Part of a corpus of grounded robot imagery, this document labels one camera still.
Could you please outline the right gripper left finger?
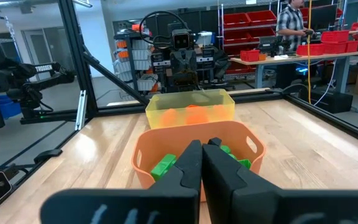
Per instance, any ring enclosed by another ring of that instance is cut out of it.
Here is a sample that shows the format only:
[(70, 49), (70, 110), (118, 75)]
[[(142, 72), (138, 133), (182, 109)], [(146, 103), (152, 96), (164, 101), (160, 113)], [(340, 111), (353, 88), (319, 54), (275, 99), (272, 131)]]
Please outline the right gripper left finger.
[(50, 196), (41, 224), (198, 224), (203, 148), (189, 143), (149, 189), (68, 189)]

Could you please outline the black table clamp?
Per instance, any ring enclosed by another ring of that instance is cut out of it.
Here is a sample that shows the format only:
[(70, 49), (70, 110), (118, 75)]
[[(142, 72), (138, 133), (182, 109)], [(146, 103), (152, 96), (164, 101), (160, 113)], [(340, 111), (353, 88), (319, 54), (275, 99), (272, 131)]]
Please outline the black table clamp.
[(34, 158), (35, 164), (40, 164), (44, 161), (49, 160), (51, 157), (58, 157), (62, 153), (61, 149), (52, 149), (48, 151), (41, 152)]

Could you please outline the orange plastic bin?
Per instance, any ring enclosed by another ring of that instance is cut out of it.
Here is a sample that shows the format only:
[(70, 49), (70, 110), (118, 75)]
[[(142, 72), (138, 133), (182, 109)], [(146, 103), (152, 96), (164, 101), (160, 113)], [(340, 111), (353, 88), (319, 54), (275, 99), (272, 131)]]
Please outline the orange plastic bin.
[(151, 129), (141, 134), (136, 142), (132, 156), (132, 167), (136, 172), (142, 190), (133, 190), (133, 197), (156, 197), (149, 188), (156, 183), (150, 172), (166, 154), (180, 157), (188, 145), (199, 140), (206, 144), (212, 138), (219, 138), (229, 146), (231, 154), (239, 160), (247, 159), (251, 165), (248, 177), (251, 182), (262, 180), (259, 175), (265, 155), (262, 141), (243, 123), (237, 121), (219, 121), (191, 124), (170, 128)]

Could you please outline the person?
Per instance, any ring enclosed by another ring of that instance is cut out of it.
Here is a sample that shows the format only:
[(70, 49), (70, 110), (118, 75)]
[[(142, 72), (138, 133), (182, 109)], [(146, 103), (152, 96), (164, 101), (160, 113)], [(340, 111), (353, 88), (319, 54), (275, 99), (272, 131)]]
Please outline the person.
[[(288, 0), (285, 7), (277, 17), (276, 35), (290, 43), (287, 52), (295, 53), (301, 44), (303, 37), (306, 37), (308, 28), (304, 26), (303, 16), (300, 9), (304, 6), (305, 0)], [(276, 88), (284, 89), (291, 85), (296, 75), (296, 65), (292, 63), (277, 66)]]

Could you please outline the blue storage bins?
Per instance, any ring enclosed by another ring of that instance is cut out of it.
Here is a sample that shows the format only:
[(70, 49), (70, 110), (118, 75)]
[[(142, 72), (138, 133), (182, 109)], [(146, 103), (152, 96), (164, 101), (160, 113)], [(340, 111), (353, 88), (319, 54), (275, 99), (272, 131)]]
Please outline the blue storage bins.
[(20, 104), (13, 102), (6, 95), (0, 95), (0, 109), (4, 119), (8, 119), (21, 113)]

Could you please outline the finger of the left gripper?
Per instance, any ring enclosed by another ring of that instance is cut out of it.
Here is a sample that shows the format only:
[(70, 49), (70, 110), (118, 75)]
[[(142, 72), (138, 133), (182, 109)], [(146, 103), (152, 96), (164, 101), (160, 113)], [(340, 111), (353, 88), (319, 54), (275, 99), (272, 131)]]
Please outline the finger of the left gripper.
[(177, 87), (178, 90), (186, 87), (186, 73), (178, 72), (173, 75), (173, 86)]
[(199, 90), (198, 74), (196, 72), (188, 72), (188, 84), (194, 90)]

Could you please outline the silver aluminium bar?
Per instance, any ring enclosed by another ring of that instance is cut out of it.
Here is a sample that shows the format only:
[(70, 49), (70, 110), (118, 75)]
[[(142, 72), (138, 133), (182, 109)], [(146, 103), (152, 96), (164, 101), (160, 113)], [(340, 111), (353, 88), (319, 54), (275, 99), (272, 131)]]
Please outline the silver aluminium bar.
[(75, 131), (81, 130), (85, 124), (87, 99), (86, 90), (81, 90), (76, 114)]

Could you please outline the white drawer rack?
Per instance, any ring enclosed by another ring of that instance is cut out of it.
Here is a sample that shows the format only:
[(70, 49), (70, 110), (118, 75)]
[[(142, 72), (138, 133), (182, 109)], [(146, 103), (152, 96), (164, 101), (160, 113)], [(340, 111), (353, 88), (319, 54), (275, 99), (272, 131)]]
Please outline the white drawer rack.
[(133, 30), (116, 34), (114, 42), (114, 74), (139, 92), (156, 91), (158, 75), (152, 70), (152, 45)]

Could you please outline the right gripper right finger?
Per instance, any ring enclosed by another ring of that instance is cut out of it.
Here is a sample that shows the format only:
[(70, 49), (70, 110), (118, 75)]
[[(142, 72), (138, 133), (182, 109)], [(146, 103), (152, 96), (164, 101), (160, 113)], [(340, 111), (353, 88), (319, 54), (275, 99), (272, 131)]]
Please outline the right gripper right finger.
[(358, 190), (281, 189), (250, 171), (212, 138), (202, 181), (212, 224), (358, 224)]

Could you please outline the wooden work table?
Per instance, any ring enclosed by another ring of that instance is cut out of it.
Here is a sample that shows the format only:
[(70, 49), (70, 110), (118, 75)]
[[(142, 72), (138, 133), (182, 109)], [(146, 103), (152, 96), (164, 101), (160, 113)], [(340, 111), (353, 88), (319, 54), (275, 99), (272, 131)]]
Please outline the wooden work table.
[[(335, 71), (334, 78), (336, 79), (336, 91), (340, 93), (344, 93), (346, 90), (346, 83), (349, 74), (349, 61), (350, 56), (358, 56), (358, 52), (351, 53), (343, 53), (343, 54), (324, 54), (317, 56), (310, 56), (312, 61), (320, 61), (320, 60), (336, 60), (335, 63)], [(289, 57), (283, 58), (279, 56), (278, 59), (274, 59), (271, 57), (267, 57), (266, 60), (257, 61), (257, 62), (246, 62), (242, 61), (239, 58), (231, 58), (230, 61), (236, 62), (243, 65), (256, 65), (256, 74), (255, 74), (255, 87), (262, 88), (262, 76), (265, 66), (271, 65), (281, 65), (281, 64), (289, 64), (294, 62), (306, 62), (308, 60), (307, 56), (301, 57)]]

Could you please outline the black computer monitor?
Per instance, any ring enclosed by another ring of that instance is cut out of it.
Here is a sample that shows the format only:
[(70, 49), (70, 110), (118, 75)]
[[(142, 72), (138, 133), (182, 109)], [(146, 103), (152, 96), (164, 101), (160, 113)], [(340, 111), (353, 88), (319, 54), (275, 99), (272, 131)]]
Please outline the black computer monitor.
[(313, 30), (333, 26), (336, 20), (336, 5), (318, 6), (311, 9), (311, 28)]

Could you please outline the black equipment box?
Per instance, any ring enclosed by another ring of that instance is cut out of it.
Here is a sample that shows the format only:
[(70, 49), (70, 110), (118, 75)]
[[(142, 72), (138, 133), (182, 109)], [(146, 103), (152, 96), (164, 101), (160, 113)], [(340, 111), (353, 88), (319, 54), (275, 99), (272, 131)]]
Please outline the black equipment box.
[(311, 91), (312, 104), (332, 114), (350, 111), (352, 101), (353, 96), (346, 93), (331, 90), (325, 93), (323, 89), (314, 89)]

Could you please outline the yellow translucent bin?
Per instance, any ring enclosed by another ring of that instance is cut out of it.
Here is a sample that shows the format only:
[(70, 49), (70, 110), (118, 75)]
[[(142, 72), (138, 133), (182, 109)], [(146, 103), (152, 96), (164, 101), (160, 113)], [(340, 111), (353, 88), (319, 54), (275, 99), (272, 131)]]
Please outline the yellow translucent bin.
[(203, 106), (208, 111), (209, 122), (211, 121), (211, 112), (213, 105), (224, 105), (230, 118), (234, 119), (235, 102), (223, 89), (183, 91), (177, 93), (164, 93), (154, 95), (145, 109), (145, 113), (152, 129), (162, 128), (160, 126), (160, 117), (162, 113), (170, 108), (176, 109), (178, 113), (177, 125), (185, 124), (185, 108), (189, 105)]

